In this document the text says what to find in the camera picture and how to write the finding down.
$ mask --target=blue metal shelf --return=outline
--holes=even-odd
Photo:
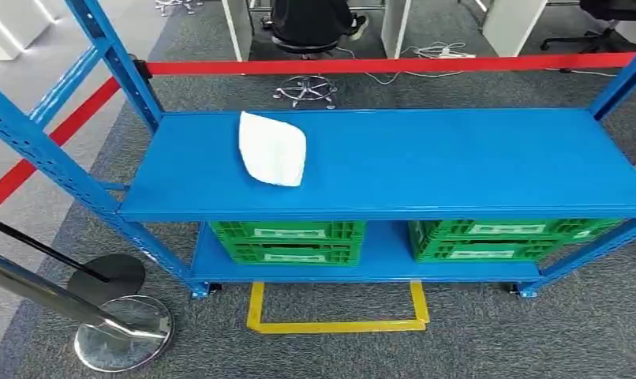
[[[532,261],[416,263],[408,243],[408,224],[402,221],[368,223],[365,237],[360,264],[353,267],[238,265],[205,223],[191,275],[195,281],[216,282],[522,282],[540,278]]]
[[[636,171],[599,123],[636,87],[636,56],[586,109],[256,112],[307,137],[303,183],[281,188],[245,171],[238,113],[165,112],[97,0],[65,1],[93,47],[30,115],[0,93],[0,139],[194,297],[212,280],[413,279],[515,282],[533,297],[636,239]],[[107,190],[126,185],[96,180],[41,130],[100,59],[154,134],[122,203]],[[541,217],[631,220],[541,272],[533,262],[416,264],[396,221]],[[207,227],[191,267],[140,223],[212,220],[370,223],[356,267],[236,265]]]
[[[307,137],[297,188],[258,182],[239,113],[167,114],[125,220],[636,217],[636,172],[582,109],[256,112]]]

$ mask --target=desk leg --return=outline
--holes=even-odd
[[[483,36],[500,57],[517,57],[548,0],[497,0],[488,10]]]
[[[223,0],[222,3],[234,56],[239,62],[248,61],[253,42],[253,23],[248,4],[242,0]]]
[[[386,0],[381,41],[389,59],[399,58],[404,43],[406,22],[409,20],[411,0]]]

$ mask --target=blue shelf board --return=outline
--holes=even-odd
[[[518,282],[540,278],[532,261],[416,263],[407,223],[367,223],[360,263],[352,267],[240,265],[234,263],[205,223],[193,255],[191,280],[211,282]]]
[[[260,111],[307,138],[299,187],[251,177],[237,112],[166,114],[129,221],[636,218],[636,171],[583,109]]]

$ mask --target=office chair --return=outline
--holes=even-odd
[[[636,0],[581,0],[581,9],[599,20],[611,21],[602,33],[588,31],[582,37],[558,37],[547,38],[541,44],[541,50],[548,50],[550,43],[587,43],[580,52],[593,53],[600,49],[617,51],[613,46],[611,37],[615,27],[620,21],[636,21]]]
[[[299,54],[302,59],[320,59],[339,44],[342,31],[336,27],[329,12],[313,8],[316,2],[274,0],[271,4],[271,41],[286,53]],[[320,75],[298,76],[281,83],[274,98],[293,100],[293,108],[301,101],[326,100],[327,109],[334,109],[337,88]]]
[[[165,9],[168,6],[183,6],[188,10],[188,14],[195,14],[193,6],[189,4],[191,1],[192,0],[155,0],[155,8],[160,9],[160,16],[162,17],[167,17]],[[196,6],[201,6],[203,4],[203,2],[195,2]]]

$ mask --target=yellow floor marking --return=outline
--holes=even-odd
[[[402,332],[425,330],[429,323],[429,311],[425,301],[422,283],[410,283],[411,301],[416,314],[414,320],[347,321],[347,322],[261,322],[264,283],[253,282],[249,315],[246,326],[262,334],[313,334],[313,333],[359,333],[359,332]]]

